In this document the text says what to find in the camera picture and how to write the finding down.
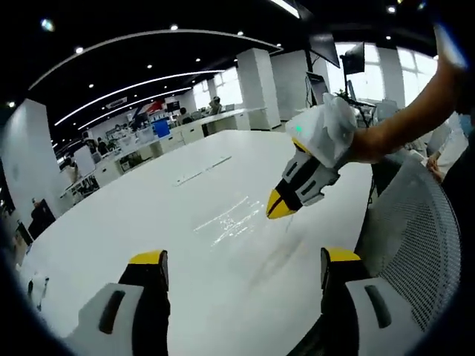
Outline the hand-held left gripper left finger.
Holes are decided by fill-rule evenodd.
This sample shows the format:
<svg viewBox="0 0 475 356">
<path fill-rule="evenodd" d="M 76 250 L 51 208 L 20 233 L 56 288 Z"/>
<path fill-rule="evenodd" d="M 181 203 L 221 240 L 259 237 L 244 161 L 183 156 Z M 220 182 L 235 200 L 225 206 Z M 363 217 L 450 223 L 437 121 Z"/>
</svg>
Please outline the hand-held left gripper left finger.
<svg viewBox="0 0 475 356">
<path fill-rule="evenodd" d="M 65 343 L 76 355 L 167 355 L 170 314 L 168 253 L 148 251 L 81 308 Z"/>
</svg>

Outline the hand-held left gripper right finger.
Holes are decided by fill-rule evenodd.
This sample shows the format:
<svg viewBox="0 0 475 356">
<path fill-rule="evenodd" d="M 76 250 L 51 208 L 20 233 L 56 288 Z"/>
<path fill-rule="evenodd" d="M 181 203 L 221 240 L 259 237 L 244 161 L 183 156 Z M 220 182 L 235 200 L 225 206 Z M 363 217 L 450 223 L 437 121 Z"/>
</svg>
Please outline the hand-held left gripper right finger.
<svg viewBox="0 0 475 356">
<path fill-rule="evenodd" d="M 351 250 L 321 249 L 321 287 L 325 355 L 406 355 L 422 339 L 409 302 Z"/>
</svg>

